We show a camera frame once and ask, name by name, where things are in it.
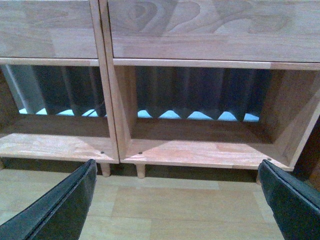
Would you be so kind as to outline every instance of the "wooden cabinet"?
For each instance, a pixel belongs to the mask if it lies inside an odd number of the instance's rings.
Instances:
[[[320,62],[320,1],[109,0],[115,58]]]
[[[319,1],[100,3],[120,162],[140,177],[146,164],[294,169],[320,114]],[[143,120],[123,74],[133,66],[271,69],[272,80],[258,123]]]
[[[86,0],[0,1],[0,64],[99,66],[107,112],[107,118],[94,119],[21,115],[0,71],[0,157],[95,159],[104,176],[110,175],[110,163],[119,163],[96,6]]]
[[[320,1],[7,0],[0,6],[0,64],[100,67],[108,123],[80,120],[76,132],[83,138],[67,132],[59,139],[86,142],[94,151],[105,141],[110,158],[101,162],[136,164],[140,178],[146,164],[257,169],[269,159],[292,171],[320,115]],[[137,118],[135,66],[270,69],[272,80],[256,123],[145,120]],[[8,91],[1,94],[10,100]],[[0,107],[3,128],[18,129],[24,123],[8,109]],[[57,129],[71,125],[43,121]],[[97,135],[82,126],[96,127]],[[0,149],[0,156],[39,158],[35,145],[25,144],[31,135],[26,140],[11,129],[2,130],[0,141],[21,148]],[[54,132],[48,135],[55,141]],[[44,135],[36,137],[32,143]],[[32,151],[20,154],[26,146]],[[63,154],[56,149],[45,158]]]

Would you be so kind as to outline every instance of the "wooden floor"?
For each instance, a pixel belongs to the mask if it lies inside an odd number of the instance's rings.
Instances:
[[[79,166],[70,164],[32,160],[21,170],[6,162],[0,224],[68,175],[53,171]],[[50,171],[34,171],[45,165]],[[252,171],[147,166],[138,179],[130,164],[112,170],[120,175],[97,178],[81,240],[283,240]]]

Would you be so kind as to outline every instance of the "curtain fold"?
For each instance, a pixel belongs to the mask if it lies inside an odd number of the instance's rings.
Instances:
[[[89,110],[106,115],[98,67],[2,65],[19,109],[35,114],[45,109],[48,115],[72,110],[81,116]]]
[[[2,65],[13,97],[28,114],[45,108],[56,115],[72,110],[81,116],[106,109],[100,71],[86,66]],[[238,121],[259,117],[271,81],[264,69],[137,66],[138,110],[152,118],[173,111],[181,119],[200,112],[217,120],[224,112]]]
[[[217,120],[230,112],[238,121],[259,117],[271,73],[264,69],[138,66],[138,109],[158,118],[168,110],[187,119],[201,112]]]

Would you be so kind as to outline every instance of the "shelf bottom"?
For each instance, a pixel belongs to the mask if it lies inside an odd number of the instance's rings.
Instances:
[[[119,163],[111,156],[106,118],[27,115],[0,132],[0,157]]]
[[[139,119],[122,163],[292,171],[259,123]]]

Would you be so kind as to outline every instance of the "wooden shelf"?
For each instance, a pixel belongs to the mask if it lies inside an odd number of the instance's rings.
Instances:
[[[320,70],[320,63],[317,62],[114,58],[113,64],[116,66]]]
[[[0,131],[0,157],[119,163],[112,158],[107,118],[20,117]]]
[[[87,66],[99,67],[98,59],[85,58],[35,58],[0,57],[0,65],[41,65],[41,66]]]
[[[121,162],[256,170],[263,159],[293,170],[259,123],[139,118]]]

